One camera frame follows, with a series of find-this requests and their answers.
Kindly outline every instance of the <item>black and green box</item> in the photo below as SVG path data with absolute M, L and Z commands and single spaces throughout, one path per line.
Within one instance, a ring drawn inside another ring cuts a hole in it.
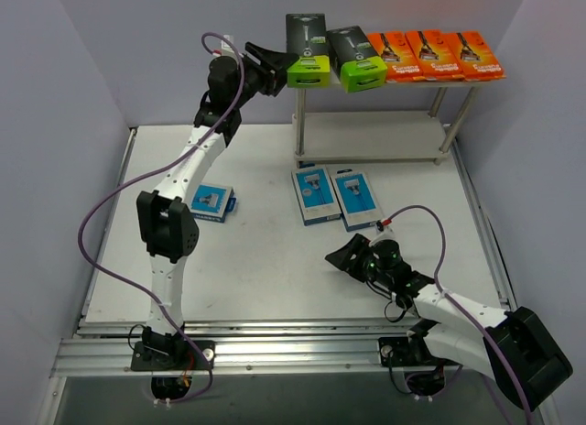
M 330 85 L 330 60 L 326 45 L 326 16 L 287 15 L 287 52 L 299 60 L 287 70 L 289 88 L 319 88 Z
M 331 66 L 348 93 L 385 83 L 386 65 L 360 27 L 331 29 L 327 33 Z

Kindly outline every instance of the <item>blue box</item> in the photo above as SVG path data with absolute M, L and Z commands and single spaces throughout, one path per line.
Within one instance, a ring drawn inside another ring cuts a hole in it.
M 303 223 L 340 219 L 340 204 L 331 186 L 328 171 L 323 166 L 313 166 L 291 172 Z
M 233 195 L 232 187 L 200 184 L 191 201 L 190 212 L 196 219 L 224 222 L 226 214 L 231 212 L 236 204 Z
M 331 180 L 342 207 L 346 231 L 373 226 L 383 219 L 383 211 L 376 201 L 366 173 L 340 170 Z

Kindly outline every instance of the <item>product box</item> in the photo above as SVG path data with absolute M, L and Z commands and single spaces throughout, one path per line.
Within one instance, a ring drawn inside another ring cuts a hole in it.
M 340 219 L 340 205 L 331 186 L 328 171 L 323 166 L 313 166 L 291 172 L 303 223 Z
M 196 219 L 224 222 L 226 214 L 233 211 L 236 205 L 233 195 L 232 187 L 200 184 L 191 201 L 190 212 Z
M 408 31 L 407 41 L 413 49 L 426 80 L 463 80 L 464 74 L 448 42 L 438 29 Z
M 373 226 L 383 219 L 373 189 L 363 171 L 341 170 L 331 177 L 333 188 L 342 208 L 346 231 Z
M 501 67 L 478 31 L 444 34 L 468 81 L 503 79 Z
M 425 80 L 418 60 L 401 31 L 372 33 L 368 40 L 386 65 L 387 82 L 420 82 Z
M 348 93 L 385 83 L 386 65 L 360 27 L 328 31 L 330 63 Z
M 323 14 L 286 15 L 287 52 L 299 60 L 287 70 L 290 88 L 330 85 L 330 59 L 326 45 L 326 17 Z

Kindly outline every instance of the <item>table surface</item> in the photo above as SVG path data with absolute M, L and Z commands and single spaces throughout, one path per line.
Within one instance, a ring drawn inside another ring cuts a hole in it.
M 167 164 L 189 135 L 188 125 L 140 127 L 125 178 Z M 234 187 L 238 205 L 225 223 L 198 221 L 200 241 L 185 269 L 186 321 L 382 318 L 385 300 L 323 259 L 352 237 L 342 221 L 303 225 L 291 182 L 294 146 L 292 125 L 242 125 L 208 172 L 206 182 Z M 444 286 L 484 304 L 499 305 L 452 157 L 440 166 L 409 162 L 351 167 L 367 172 L 385 213 L 416 203 L 433 209 L 448 240 L 439 274 Z M 141 190 L 152 191 L 160 179 L 145 180 L 122 193 L 102 258 L 105 266 L 147 287 L 150 265 L 140 240 L 135 201 Z M 431 275 L 440 255 L 440 233 L 433 219 L 421 211 L 406 212 L 395 219 L 393 228 L 404 259 Z M 362 233 L 368 237 L 375 231 Z M 100 273 L 86 322 L 141 322 L 149 305 L 140 291 Z M 392 305 L 388 315 L 399 312 Z

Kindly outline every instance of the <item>orange box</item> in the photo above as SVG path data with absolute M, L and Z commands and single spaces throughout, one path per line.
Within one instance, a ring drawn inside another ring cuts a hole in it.
M 484 81 L 505 77 L 505 70 L 478 31 L 450 33 L 444 37 L 460 63 L 466 80 Z
M 418 82 L 425 80 L 405 35 L 401 31 L 372 33 L 368 40 L 386 64 L 387 82 Z
M 463 80 L 464 74 L 448 42 L 438 29 L 408 31 L 407 41 L 427 80 Z

